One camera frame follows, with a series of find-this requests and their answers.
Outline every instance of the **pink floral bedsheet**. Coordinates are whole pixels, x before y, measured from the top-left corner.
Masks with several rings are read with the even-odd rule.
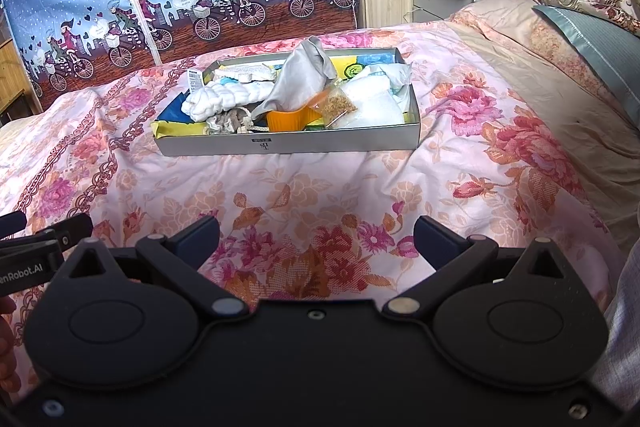
[[[433,269],[414,248],[427,214],[506,247],[555,239],[601,307],[623,265],[577,175],[543,121],[443,23],[359,30],[326,47],[398,47],[414,71],[420,147],[403,151],[165,158],[149,123],[196,63],[293,49],[233,48],[61,96],[0,156],[0,211],[28,231],[88,212],[109,246],[172,235],[215,216],[223,238],[202,267],[248,303],[260,298],[373,298],[382,303]],[[22,347],[42,288],[15,295],[24,393],[36,382]]]

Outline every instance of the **pillowcase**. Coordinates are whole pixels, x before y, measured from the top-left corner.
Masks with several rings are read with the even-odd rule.
[[[607,84],[640,129],[640,38],[606,20],[552,6],[534,6]]]
[[[578,86],[612,108],[627,120],[625,110],[587,61],[569,44],[549,20],[532,10],[534,0],[479,0],[449,17],[491,42],[522,53],[522,47],[543,58],[567,75]]]

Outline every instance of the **silver box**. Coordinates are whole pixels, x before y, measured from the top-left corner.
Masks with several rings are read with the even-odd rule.
[[[404,64],[402,55],[396,48],[349,48],[326,52],[330,57],[393,53],[396,55],[396,62]],[[216,67],[223,64],[229,66],[283,60],[288,55],[287,52],[229,58],[220,60]],[[410,87],[410,97],[409,123],[403,125],[212,136],[165,136],[155,140],[160,152],[165,156],[415,150],[420,139],[420,111],[413,87]]]

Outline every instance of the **bag of seeds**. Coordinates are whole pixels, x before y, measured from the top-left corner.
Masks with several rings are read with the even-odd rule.
[[[307,105],[322,115],[324,127],[327,129],[331,129],[345,114],[358,110],[351,99],[337,86],[327,87],[309,100]]]

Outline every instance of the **orange cup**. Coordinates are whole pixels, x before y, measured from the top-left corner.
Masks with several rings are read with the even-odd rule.
[[[270,132],[302,131],[308,124],[321,117],[320,113],[305,105],[297,111],[269,111],[267,124]]]

